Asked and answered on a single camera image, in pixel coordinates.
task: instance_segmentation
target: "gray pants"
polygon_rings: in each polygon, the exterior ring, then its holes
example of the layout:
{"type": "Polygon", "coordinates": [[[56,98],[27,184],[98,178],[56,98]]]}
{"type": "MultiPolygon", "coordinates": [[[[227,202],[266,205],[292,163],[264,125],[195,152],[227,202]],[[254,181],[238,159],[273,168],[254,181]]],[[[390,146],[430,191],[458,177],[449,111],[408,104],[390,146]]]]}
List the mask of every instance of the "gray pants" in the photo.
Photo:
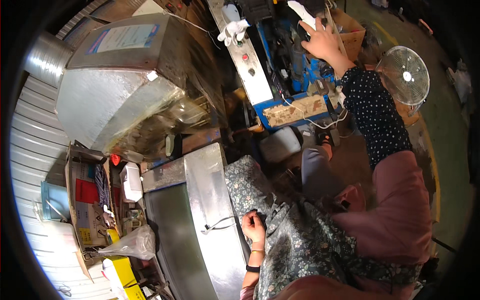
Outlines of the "gray pants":
{"type": "Polygon", "coordinates": [[[321,147],[318,148],[303,150],[301,158],[303,194],[312,199],[335,197],[345,188],[345,184],[332,172],[327,152],[321,147]]]}

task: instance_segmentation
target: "white plastic bag on floor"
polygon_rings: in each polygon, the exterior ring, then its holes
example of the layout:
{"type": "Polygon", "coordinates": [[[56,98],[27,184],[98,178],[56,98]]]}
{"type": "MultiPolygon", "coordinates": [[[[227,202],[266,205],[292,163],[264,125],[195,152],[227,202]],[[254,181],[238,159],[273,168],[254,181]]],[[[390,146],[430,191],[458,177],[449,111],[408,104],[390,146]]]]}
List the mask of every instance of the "white plastic bag on floor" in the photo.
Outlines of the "white plastic bag on floor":
{"type": "Polygon", "coordinates": [[[133,256],[150,260],[155,256],[155,234],[148,225],[143,225],[130,232],[119,241],[98,250],[103,255],[133,256]]]}

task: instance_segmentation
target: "blue bucket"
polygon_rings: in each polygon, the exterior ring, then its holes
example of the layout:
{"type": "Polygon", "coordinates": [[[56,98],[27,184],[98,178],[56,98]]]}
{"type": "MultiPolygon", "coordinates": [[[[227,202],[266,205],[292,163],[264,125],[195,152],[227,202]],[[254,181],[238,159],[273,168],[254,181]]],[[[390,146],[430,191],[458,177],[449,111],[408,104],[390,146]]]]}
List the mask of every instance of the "blue bucket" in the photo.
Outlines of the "blue bucket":
{"type": "Polygon", "coordinates": [[[42,207],[43,218],[45,220],[62,219],[62,217],[50,207],[47,203],[55,207],[65,218],[70,219],[70,209],[68,207],[68,192],[67,188],[55,184],[41,182],[42,188],[42,207]]]}

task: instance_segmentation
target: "person's right hand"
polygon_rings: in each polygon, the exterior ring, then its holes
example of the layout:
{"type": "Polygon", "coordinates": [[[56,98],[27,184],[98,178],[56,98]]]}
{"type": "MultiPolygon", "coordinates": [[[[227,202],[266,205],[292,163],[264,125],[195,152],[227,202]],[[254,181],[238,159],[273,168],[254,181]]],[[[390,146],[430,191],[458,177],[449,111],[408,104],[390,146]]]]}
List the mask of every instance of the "person's right hand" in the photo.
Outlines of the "person's right hand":
{"type": "Polygon", "coordinates": [[[241,230],[243,231],[243,234],[252,239],[253,243],[264,245],[265,228],[256,211],[249,211],[243,216],[241,220],[241,230]]]}
{"type": "Polygon", "coordinates": [[[300,21],[299,24],[310,34],[310,42],[302,41],[301,45],[316,58],[330,62],[341,55],[338,49],[338,41],[336,36],[332,34],[330,25],[327,25],[324,30],[322,21],[318,17],[315,18],[316,30],[303,21],[300,21]]]}

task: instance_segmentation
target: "silver duct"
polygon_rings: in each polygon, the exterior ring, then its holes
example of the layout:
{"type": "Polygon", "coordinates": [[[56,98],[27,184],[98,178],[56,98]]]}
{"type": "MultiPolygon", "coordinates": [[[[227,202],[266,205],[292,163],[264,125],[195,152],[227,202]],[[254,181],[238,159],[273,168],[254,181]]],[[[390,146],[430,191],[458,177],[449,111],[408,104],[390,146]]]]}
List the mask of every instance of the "silver duct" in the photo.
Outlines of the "silver duct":
{"type": "Polygon", "coordinates": [[[73,50],[48,32],[40,34],[25,62],[25,71],[33,77],[59,87],[63,70],[72,57],[73,50]]]}

